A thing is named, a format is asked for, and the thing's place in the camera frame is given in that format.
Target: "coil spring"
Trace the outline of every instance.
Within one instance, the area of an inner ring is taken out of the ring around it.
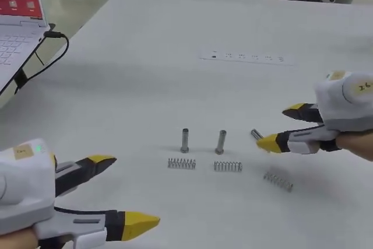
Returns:
[[[285,189],[288,192],[291,192],[293,190],[293,184],[291,182],[286,181],[285,179],[282,179],[271,172],[267,172],[266,174],[264,174],[263,179],[267,179],[271,183]]]
[[[242,163],[240,162],[214,162],[215,171],[241,172]]]
[[[168,159],[169,169],[195,169],[196,160]]]

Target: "laptop hinge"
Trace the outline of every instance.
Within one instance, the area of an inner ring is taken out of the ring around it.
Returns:
[[[26,27],[40,27],[38,23],[20,22],[21,26]]]

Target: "table surface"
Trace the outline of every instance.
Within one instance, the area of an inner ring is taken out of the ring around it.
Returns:
[[[65,197],[158,227],[105,248],[371,248],[373,165],[348,152],[269,155],[249,132],[304,128],[282,109],[313,102],[329,71],[373,71],[373,8],[273,0],[109,0],[56,66],[0,113],[0,147],[42,137],[60,162],[116,164]],[[201,50],[292,55],[293,66],[205,61]],[[182,155],[181,130],[190,153]],[[214,154],[219,130],[225,153]],[[196,170],[167,168],[169,157]],[[215,160],[242,173],[216,173]],[[263,180],[275,170],[292,193]]]

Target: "power socket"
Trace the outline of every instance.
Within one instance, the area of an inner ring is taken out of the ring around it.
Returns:
[[[240,61],[253,64],[294,65],[293,61],[289,57],[281,55],[249,54],[244,52],[233,53],[207,51],[202,52],[199,58],[218,61]]]

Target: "laptop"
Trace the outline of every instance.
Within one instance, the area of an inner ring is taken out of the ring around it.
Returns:
[[[40,0],[0,0],[0,93],[49,29]]]

